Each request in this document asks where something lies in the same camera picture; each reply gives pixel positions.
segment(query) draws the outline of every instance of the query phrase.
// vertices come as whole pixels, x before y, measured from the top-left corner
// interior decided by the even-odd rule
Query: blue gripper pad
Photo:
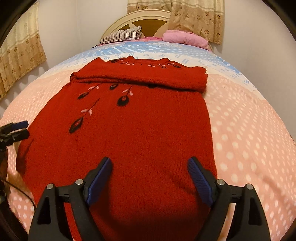
[[[196,157],[188,160],[187,169],[201,200],[211,207],[215,202],[216,179],[210,171],[202,167]]]
[[[111,172],[112,162],[108,158],[88,188],[88,198],[86,202],[89,206],[99,199],[100,193],[108,181]]]
[[[16,130],[20,130],[20,129],[23,129],[23,128],[27,128],[29,126],[29,123],[25,120],[25,121],[22,121],[22,122],[18,122],[18,123],[14,123],[12,126],[11,126],[11,131],[16,131]]]

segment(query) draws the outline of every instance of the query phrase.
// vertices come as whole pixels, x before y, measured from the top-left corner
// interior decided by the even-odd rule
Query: beige curtain
[[[209,42],[222,44],[224,0],[128,0],[128,13],[141,9],[171,11],[168,29],[192,32]]]
[[[46,61],[38,30],[36,2],[16,22],[0,48],[0,95],[26,73]]]

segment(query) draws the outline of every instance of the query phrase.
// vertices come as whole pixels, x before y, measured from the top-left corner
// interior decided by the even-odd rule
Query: pink polka dot fabric
[[[47,73],[35,80],[9,105],[0,126],[23,120],[31,124],[46,103],[69,82],[71,73],[79,68]],[[279,241],[296,217],[293,140],[266,100],[260,100],[249,89],[219,74],[208,75],[205,101],[218,177],[230,185],[254,185],[267,217],[271,240]],[[15,169],[17,145],[8,150],[9,181],[32,196]],[[29,231],[33,218],[29,199],[11,188],[9,203]],[[233,211],[234,205],[231,205],[220,241],[227,237]]]

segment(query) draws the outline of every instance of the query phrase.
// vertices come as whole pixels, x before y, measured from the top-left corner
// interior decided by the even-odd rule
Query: white wall
[[[0,101],[2,116],[27,83],[95,46],[126,14],[127,0],[39,0],[39,31],[47,62],[28,73]],[[274,107],[296,139],[296,42],[261,0],[225,0],[225,32],[214,52],[239,69]]]
[[[296,140],[296,42],[278,15],[261,0],[225,0],[214,52],[256,86]]]

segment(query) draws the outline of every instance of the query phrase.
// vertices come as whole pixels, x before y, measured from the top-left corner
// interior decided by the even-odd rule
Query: polka dot bedsheet
[[[169,58],[207,69],[204,98],[208,107],[218,177],[230,185],[252,183],[262,202],[271,240],[279,241],[296,217],[295,145],[285,125],[258,90],[232,65],[193,46],[161,41],[121,42],[77,54],[48,70],[25,88],[5,111],[0,126],[27,120],[31,124],[46,103],[69,82],[72,72],[93,59]],[[16,171],[17,145],[9,148],[8,179],[32,196]],[[11,209],[26,230],[33,206],[14,188]],[[219,240],[225,240],[234,205],[229,208]]]

